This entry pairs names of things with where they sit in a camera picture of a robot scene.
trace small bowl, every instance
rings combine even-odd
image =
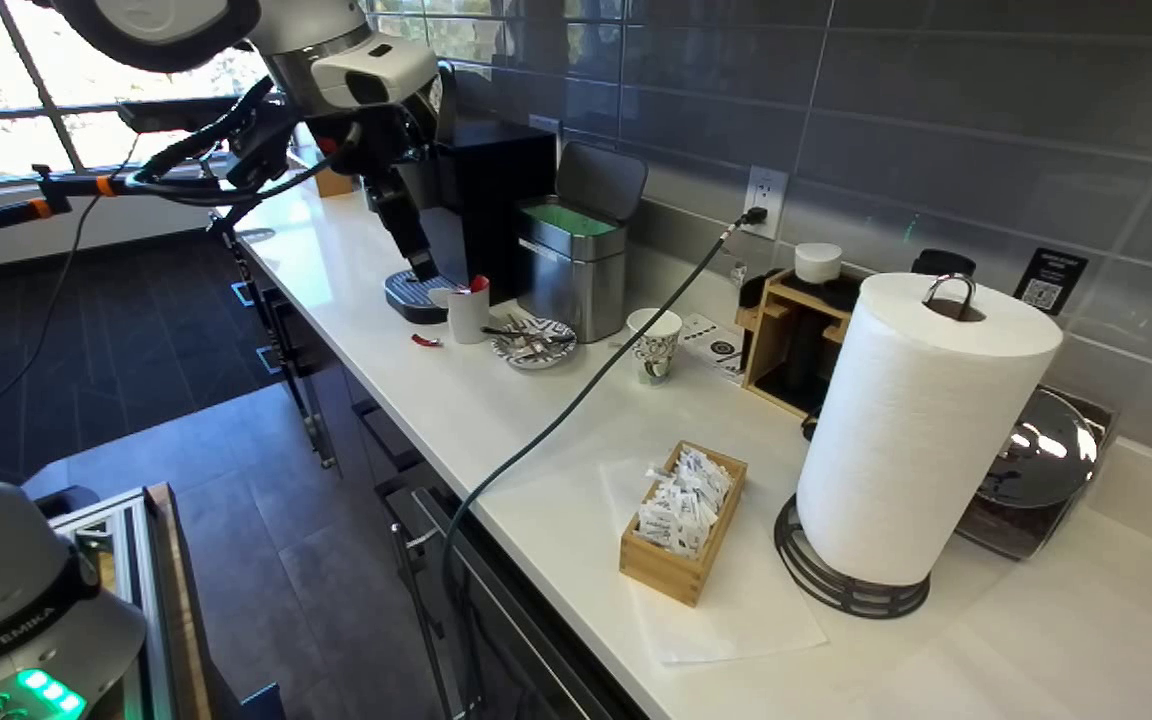
[[[799,245],[792,249],[792,278],[804,286],[831,286],[845,278],[845,249],[837,245]]]

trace gray tile backsplash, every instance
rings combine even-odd
[[[1017,290],[1090,260],[1053,386],[1152,445],[1152,0],[381,0],[454,61],[465,111],[559,118],[652,163],[631,237],[698,257],[752,163],[788,173],[780,245],[856,269],[952,249]]]

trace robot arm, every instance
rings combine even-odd
[[[286,109],[250,111],[250,156],[281,156],[304,120],[327,163],[363,177],[371,212],[419,281],[434,278],[408,184],[393,163],[434,141],[434,61],[403,35],[371,34],[350,0],[39,0],[105,55],[182,71],[232,45],[257,45]]]

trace wall outlet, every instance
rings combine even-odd
[[[758,163],[746,168],[742,208],[766,212],[762,225],[742,225],[746,234],[776,237],[784,184],[788,184],[788,177],[780,168],[758,168]]]

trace power cord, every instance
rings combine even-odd
[[[116,173],[122,173],[122,168],[131,163],[134,150],[139,150],[139,137],[131,137],[122,161],[116,163]],[[0,400],[6,400],[6,396],[24,386],[24,376],[36,369],[36,362],[45,356],[45,346],[46,346],[51,325],[55,325],[55,308],[60,308],[60,299],[65,299],[70,266],[75,266],[78,245],[83,245],[83,234],[88,234],[88,215],[90,215],[90,208],[94,208],[99,199],[105,199],[105,198],[90,198],[90,199],[83,205],[83,212],[78,212],[78,221],[75,221],[75,228],[70,228],[70,245],[69,245],[69,251],[65,251],[65,266],[60,266],[51,290],[46,290],[45,329],[39,329],[39,338],[33,342],[33,352],[27,352],[27,362],[17,369],[17,376],[12,376],[6,386],[0,386]]]
[[[593,379],[559,407],[557,422],[548,422],[524,447],[514,447],[504,466],[497,466],[465,501],[460,510],[453,512],[448,522],[448,543],[444,543],[444,591],[453,601],[454,611],[454,638],[470,650],[470,628],[469,628],[469,616],[465,616],[465,601],[460,601],[460,587],[454,587],[454,572],[453,572],[453,554],[454,554],[454,534],[469,516],[469,510],[507,474],[514,467],[531,447],[539,447],[587,396],[593,388],[620,366],[620,356],[696,286],[696,278],[721,257],[721,249],[730,242],[737,228],[742,225],[762,225],[766,221],[766,208],[746,208],[741,212],[723,234],[721,242],[698,257],[698,266],[684,278],[684,286],[657,308],[657,316],[636,329],[595,374]],[[465,654],[469,657],[469,688],[465,694],[465,714],[470,715],[480,710],[480,666],[475,666],[475,654]]]

